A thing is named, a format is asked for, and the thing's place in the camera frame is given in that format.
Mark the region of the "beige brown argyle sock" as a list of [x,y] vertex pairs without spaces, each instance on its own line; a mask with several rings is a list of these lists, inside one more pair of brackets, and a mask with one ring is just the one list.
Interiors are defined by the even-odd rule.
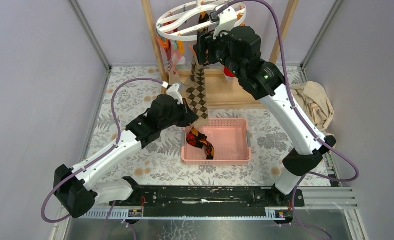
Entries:
[[199,129],[209,124],[209,109],[204,66],[199,64],[194,54],[189,77],[185,81],[185,94],[188,106],[198,116],[192,125]]

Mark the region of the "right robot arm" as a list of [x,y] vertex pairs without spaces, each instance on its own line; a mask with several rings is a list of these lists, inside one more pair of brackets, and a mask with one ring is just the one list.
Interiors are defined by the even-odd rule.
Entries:
[[316,168],[329,150],[323,144],[335,144],[305,115],[290,92],[284,71],[261,58],[262,39],[249,26],[230,31],[200,32],[193,46],[198,63],[220,63],[238,79],[239,85],[263,104],[289,136],[293,149],[283,159],[284,171],[274,184],[272,201],[286,205],[301,178]]

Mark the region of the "pink plastic basket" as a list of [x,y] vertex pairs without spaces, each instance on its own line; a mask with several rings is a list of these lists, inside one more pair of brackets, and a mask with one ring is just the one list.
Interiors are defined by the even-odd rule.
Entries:
[[187,143],[191,127],[182,132],[181,159],[187,165],[244,166],[252,160],[249,122],[245,118],[210,118],[198,131],[214,146],[214,159],[202,148]]

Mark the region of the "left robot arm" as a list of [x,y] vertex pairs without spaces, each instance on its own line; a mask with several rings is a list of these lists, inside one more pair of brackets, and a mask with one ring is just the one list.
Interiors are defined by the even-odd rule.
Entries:
[[131,157],[157,140],[161,132],[172,126],[188,127],[198,116],[184,102],[167,94],[159,95],[143,114],[138,115],[123,129],[118,138],[97,157],[86,159],[73,167],[62,164],[54,172],[53,195],[76,219],[93,206],[112,201],[124,201],[133,206],[140,200],[140,192],[126,180],[99,184],[99,180],[121,160]]

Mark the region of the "pink sock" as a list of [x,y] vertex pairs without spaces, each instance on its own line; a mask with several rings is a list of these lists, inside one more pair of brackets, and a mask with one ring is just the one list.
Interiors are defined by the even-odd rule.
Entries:
[[156,40],[166,56],[167,70],[177,75],[179,73],[178,66],[183,66],[186,63],[184,43],[182,41],[172,41],[159,35]]

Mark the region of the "wooden hanger stand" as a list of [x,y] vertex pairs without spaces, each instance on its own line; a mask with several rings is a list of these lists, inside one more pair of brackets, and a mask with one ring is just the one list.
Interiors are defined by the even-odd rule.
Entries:
[[[144,10],[147,26],[150,33],[155,59],[161,74],[161,79],[168,83],[176,81],[185,81],[189,75],[188,70],[181,70],[176,78],[169,77],[166,72],[163,55],[159,47],[157,37],[156,24],[153,16],[151,3],[149,0],[142,0],[142,8]],[[293,21],[298,0],[289,0],[283,15],[280,32],[282,34],[281,40],[284,41],[288,34],[290,25]],[[210,110],[243,110],[243,109],[263,109],[264,106],[253,99],[253,97],[246,93],[237,80],[226,80],[224,73],[220,69],[209,69],[205,71],[208,108]]]

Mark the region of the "black red yellow argyle sock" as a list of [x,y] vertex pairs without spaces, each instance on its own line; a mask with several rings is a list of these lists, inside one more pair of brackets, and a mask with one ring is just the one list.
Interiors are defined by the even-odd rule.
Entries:
[[203,149],[206,154],[207,160],[213,160],[215,156],[215,148],[211,142],[208,141],[208,137],[192,127],[189,133],[185,137],[186,142],[198,149]]

